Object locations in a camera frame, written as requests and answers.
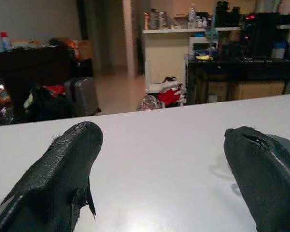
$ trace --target cardboard box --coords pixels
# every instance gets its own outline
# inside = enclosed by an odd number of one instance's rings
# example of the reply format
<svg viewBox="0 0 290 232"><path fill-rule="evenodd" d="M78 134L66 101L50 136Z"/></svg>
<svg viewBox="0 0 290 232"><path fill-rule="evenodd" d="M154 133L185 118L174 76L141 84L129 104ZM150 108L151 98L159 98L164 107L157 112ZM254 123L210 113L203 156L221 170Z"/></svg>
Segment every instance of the cardboard box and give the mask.
<svg viewBox="0 0 290 232"><path fill-rule="evenodd" d="M92 59L92 45L90 40L80 40L78 42L80 60Z"/></svg>
<svg viewBox="0 0 290 232"><path fill-rule="evenodd" d="M68 37L55 37L54 39L59 40L61 42L65 42L65 43L67 43L67 41L69 40Z"/></svg>
<svg viewBox="0 0 290 232"><path fill-rule="evenodd" d="M284 82L243 82L232 83L228 95L229 100L243 100L281 95Z"/></svg>

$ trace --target desk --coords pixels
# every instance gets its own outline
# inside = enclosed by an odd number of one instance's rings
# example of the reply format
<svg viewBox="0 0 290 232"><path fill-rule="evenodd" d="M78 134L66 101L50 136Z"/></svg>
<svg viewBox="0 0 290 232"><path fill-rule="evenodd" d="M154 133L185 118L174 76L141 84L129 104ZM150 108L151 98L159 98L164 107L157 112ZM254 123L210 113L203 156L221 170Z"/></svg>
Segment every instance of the desk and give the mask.
<svg viewBox="0 0 290 232"><path fill-rule="evenodd" d="M199 75L200 70L228 75L226 80L202 79L207 83L217 81L284 81L286 88L290 81L290 60L200 61L195 56L188 55L186 56L186 66L187 105L196 103L196 80L202 78L202 75Z"/></svg>
<svg viewBox="0 0 290 232"><path fill-rule="evenodd" d="M253 232L223 143L243 125L290 139L290 95L0 126L0 202L54 137L92 121L104 133L90 184L97 217L76 232Z"/></svg>

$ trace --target wooden cabinet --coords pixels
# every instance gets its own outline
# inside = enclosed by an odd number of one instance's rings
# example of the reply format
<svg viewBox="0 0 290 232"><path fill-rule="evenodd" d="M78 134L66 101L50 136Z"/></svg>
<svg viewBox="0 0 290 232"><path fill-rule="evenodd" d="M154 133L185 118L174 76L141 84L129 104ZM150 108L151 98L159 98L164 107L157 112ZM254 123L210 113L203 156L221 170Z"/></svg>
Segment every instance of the wooden cabinet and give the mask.
<svg viewBox="0 0 290 232"><path fill-rule="evenodd" d="M34 84L62 85L71 77L66 47L0 53L0 78L12 98L16 116L24 111L23 104Z"/></svg>

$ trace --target gray suitcase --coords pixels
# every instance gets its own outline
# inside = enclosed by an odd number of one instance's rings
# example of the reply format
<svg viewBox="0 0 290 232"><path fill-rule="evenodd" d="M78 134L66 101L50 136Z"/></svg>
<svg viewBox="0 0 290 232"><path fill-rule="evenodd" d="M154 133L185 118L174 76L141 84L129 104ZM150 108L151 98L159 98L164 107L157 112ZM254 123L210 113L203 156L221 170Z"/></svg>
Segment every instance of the gray suitcase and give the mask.
<svg viewBox="0 0 290 232"><path fill-rule="evenodd" d="M64 89L77 117L91 116L101 111L92 77L73 78L64 83Z"/></svg>

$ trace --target red cloth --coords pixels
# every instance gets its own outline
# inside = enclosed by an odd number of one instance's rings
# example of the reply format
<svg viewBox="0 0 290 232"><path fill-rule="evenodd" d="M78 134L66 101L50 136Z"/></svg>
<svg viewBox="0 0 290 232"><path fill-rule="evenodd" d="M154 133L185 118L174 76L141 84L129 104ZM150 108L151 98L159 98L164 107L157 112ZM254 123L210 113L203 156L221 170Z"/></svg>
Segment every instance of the red cloth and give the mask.
<svg viewBox="0 0 290 232"><path fill-rule="evenodd" d="M57 86L44 86L46 89L52 91L52 96L55 97L58 94L64 94L64 86L63 85L57 85Z"/></svg>
<svg viewBox="0 0 290 232"><path fill-rule="evenodd" d="M178 92L178 90L173 91L170 89L165 93L160 93L158 95L158 100L164 102L166 106L169 106L172 103L176 103L180 98L180 94L175 95L176 92Z"/></svg>

